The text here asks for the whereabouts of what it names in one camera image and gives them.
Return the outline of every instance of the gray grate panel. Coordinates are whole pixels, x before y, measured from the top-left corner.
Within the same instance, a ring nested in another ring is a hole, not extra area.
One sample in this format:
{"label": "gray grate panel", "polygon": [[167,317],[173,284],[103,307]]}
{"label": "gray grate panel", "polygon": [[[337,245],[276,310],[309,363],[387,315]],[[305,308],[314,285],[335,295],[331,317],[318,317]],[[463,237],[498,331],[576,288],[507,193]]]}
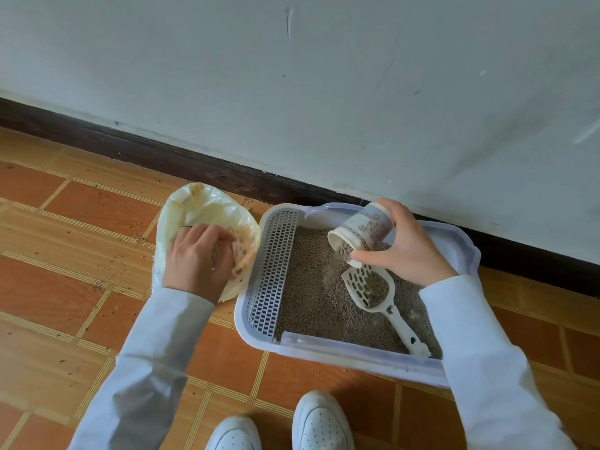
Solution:
{"label": "gray grate panel", "polygon": [[250,276],[246,318],[255,336],[263,341],[273,340],[297,220],[295,209],[281,209],[271,215]]}

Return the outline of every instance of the plastic bag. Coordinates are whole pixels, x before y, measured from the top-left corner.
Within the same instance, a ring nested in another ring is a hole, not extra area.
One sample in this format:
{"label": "plastic bag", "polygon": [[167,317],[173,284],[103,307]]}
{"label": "plastic bag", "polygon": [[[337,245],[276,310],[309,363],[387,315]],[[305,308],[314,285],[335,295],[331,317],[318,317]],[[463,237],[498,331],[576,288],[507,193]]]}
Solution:
{"label": "plastic bag", "polygon": [[249,211],[227,194],[203,183],[190,183],[169,196],[158,217],[156,250],[152,266],[152,290],[163,283],[166,253],[170,241],[183,226],[198,223],[218,224],[236,238],[233,243],[235,265],[220,302],[235,297],[251,267],[260,244],[260,228]]}

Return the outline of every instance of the white plastic litter box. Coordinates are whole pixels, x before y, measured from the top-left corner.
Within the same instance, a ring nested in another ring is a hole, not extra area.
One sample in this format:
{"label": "white plastic litter box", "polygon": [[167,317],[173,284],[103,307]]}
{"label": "white plastic litter box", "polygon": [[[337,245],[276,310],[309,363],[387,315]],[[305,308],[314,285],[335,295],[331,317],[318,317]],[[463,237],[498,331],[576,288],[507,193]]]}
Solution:
{"label": "white plastic litter box", "polygon": [[[265,212],[260,220],[259,252],[235,306],[237,332],[253,348],[448,388],[439,360],[297,333],[284,332],[281,341],[274,338],[296,227],[335,228],[360,209],[358,205],[345,203],[328,203],[320,207],[286,203]],[[451,224],[419,223],[459,274],[472,275],[479,280],[477,268],[481,253],[467,234]],[[395,229],[384,241],[392,244],[394,237]]]}

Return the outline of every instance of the dark brown baseboard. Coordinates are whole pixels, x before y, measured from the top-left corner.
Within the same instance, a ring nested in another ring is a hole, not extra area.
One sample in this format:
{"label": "dark brown baseboard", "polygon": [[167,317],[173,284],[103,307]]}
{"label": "dark brown baseboard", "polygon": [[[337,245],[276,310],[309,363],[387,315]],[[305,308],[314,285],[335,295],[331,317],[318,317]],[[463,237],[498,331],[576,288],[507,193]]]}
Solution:
{"label": "dark brown baseboard", "polygon": [[[359,197],[4,98],[0,98],[0,126],[272,204],[366,203]],[[428,219],[419,215],[417,218]],[[481,250],[481,264],[486,267],[600,296],[600,265],[461,228]]]}

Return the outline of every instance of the white shoe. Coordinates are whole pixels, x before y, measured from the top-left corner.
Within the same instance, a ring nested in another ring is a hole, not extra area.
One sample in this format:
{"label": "white shoe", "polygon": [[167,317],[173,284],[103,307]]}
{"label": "white shoe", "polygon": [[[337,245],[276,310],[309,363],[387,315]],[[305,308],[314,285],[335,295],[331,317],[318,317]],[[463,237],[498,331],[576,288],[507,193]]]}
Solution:
{"label": "white shoe", "polygon": [[250,418],[232,415],[218,424],[205,450],[262,450],[259,431]]}
{"label": "white shoe", "polygon": [[328,393],[306,393],[292,423],[293,450],[355,450],[344,411]]}

